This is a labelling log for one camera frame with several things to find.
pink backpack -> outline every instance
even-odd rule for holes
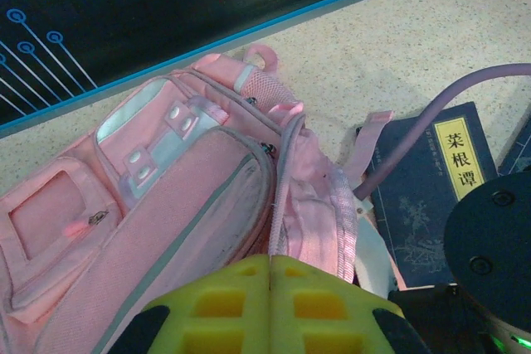
[[[153,78],[0,200],[0,352],[107,352],[141,308],[266,250],[349,282],[354,197],[260,68],[211,54]]]

book cover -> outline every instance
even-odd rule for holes
[[[531,166],[531,118],[520,130],[504,161],[499,165],[498,174],[505,176],[522,172],[529,166]]]
[[[368,174],[389,155],[416,118],[382,131]],[[377,226],[408,288],[452,283],[443,252],[455,204],[496,167],[473,102],[443,109],[409,153],[373,192]]]

purple cable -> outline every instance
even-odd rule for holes
[[[354,195],[363,200],[373,192],[387,175],[392,172],[395,166],[404,158],[407,151],[417,142],[424,130],[431,121],[445,108],[445,106],[454,99],[459,93],[477,85],[478,83],[495,78],[504,78],[506,76],[531,75],[531,64],[506,64],[491,66],[483,70],[472,72],[462,77],[444,89],[432,102],[424,108],[419,115],[412,129],[406,137],[397,145],[392,153],[385,159],[374,173],[371,173],[367,179],[362,182],[355,190]]]

